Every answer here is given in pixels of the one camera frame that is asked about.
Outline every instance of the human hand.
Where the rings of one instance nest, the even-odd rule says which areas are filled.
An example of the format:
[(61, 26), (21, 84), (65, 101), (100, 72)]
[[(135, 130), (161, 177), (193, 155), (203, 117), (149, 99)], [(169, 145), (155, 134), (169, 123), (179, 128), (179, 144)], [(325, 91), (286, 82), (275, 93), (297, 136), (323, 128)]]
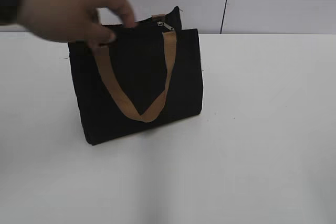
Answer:
[(134, 12), (127, 0), (23, 0), (17, 22), (47, 40), (104, 44), (116, 38), (98, 23), (97, 8), (104, 7), (118, 15), (125, 27), (135, 26)]

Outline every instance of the white table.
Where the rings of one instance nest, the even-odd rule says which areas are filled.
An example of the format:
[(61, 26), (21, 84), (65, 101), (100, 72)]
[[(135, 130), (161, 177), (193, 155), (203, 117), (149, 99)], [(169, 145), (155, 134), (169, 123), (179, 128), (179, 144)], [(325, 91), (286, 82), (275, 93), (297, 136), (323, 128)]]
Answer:
[(67, 45), (0, 34), (0, 223), (335, 223), (336, 36), (201, 48), (201, 116), (93, 147)]

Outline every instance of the tan strap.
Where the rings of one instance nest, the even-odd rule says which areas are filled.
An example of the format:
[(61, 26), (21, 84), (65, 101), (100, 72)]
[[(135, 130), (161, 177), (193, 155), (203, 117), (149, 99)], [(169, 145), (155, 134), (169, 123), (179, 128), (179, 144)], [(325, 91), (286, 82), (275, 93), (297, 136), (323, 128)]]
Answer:
[(174, 31), (163, 33), (162, 35), (164, 41), (164, 58), (167, 67), (165, 89), (142, 115), (138, 113), (134, 104), (121, 89), (115, 77), (110, 60), (109, 47), (100, 47), (93, 52), (102, 82), (121, 112), (130, 119), (145, 123), (152, 122), (158, 118), (166, 104), (170, 79), (175, 65), (177, 39), (176, 32)]

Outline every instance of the black tote bag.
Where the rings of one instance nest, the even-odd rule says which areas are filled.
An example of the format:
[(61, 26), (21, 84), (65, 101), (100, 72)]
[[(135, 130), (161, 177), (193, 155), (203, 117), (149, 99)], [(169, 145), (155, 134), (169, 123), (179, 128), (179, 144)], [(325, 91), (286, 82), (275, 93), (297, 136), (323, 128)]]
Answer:
[(71, 73), (88, 143), (200, 114), (203, 99), (197, 29), (182, 30), (178, 7), (136, 28), (108, 25), (117, 40), (94, 52), (69, 43)]

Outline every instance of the zipper pull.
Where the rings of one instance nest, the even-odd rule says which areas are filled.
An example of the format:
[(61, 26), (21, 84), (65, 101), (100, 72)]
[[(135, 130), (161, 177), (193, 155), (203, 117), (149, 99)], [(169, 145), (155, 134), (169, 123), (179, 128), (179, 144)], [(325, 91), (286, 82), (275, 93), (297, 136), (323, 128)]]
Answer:
[(158, 24), (158, 26), (164, 26), (165, 28), (167, 28), (170, 31), (175, 31), (175, 29), (173, 27), (171, 27), (170, 25), (168, 25), (165, 22), (159, 21), (157, 24)]

